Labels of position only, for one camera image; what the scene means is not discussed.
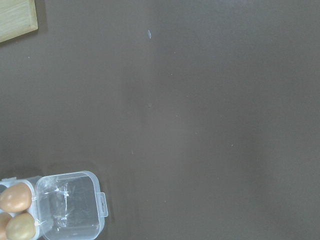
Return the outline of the wooden cutting board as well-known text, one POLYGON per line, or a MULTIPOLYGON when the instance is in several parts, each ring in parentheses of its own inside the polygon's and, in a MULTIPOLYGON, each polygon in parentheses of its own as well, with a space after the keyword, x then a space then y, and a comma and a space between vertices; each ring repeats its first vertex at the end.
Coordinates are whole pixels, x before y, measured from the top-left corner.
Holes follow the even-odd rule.
POLYGON ((38 18, 34 0, 0 1, 0 42, 36 31, 38 18))

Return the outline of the brown egg carried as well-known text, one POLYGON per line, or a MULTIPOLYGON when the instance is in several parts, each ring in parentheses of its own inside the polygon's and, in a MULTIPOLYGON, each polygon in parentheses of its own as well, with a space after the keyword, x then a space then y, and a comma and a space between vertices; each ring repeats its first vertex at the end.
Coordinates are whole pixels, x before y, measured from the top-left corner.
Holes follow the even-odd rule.
POLYGON ((0 240, 6 240, 6 227, 9 221, 12 219, 12 216, 7 212, 0 213, 0 240))

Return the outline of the clear plastic egg box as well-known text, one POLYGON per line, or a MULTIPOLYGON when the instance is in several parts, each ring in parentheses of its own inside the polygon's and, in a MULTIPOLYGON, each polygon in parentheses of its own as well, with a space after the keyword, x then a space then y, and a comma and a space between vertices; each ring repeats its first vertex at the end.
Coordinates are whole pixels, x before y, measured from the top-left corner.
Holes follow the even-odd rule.
POLYGON ((35 221, 33 239, 95 240, 104 229, 107 200, 94 173, 3 178, 0 190, 18 183, 26 184, 32 193, 27 212, 35 221))

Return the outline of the brown egg far row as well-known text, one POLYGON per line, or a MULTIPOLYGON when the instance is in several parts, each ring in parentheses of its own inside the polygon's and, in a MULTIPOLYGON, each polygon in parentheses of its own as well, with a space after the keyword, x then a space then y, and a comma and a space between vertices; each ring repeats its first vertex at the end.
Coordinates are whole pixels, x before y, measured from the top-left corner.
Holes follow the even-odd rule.
POLYGON ((27 210, 32 204, 32 192, 25 183, 8 187, 0 194, 0 209, 8 213, 27 210))

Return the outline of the brown egg near lid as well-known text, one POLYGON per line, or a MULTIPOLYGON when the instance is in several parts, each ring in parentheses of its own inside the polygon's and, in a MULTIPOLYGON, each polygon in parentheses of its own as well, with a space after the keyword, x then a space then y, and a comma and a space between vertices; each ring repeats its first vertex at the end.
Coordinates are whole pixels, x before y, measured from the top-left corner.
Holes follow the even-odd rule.
POLYGON ((6 226, 8 240, 31 240, 36 234, 35 220, 28 212, 13 217, 6 226))

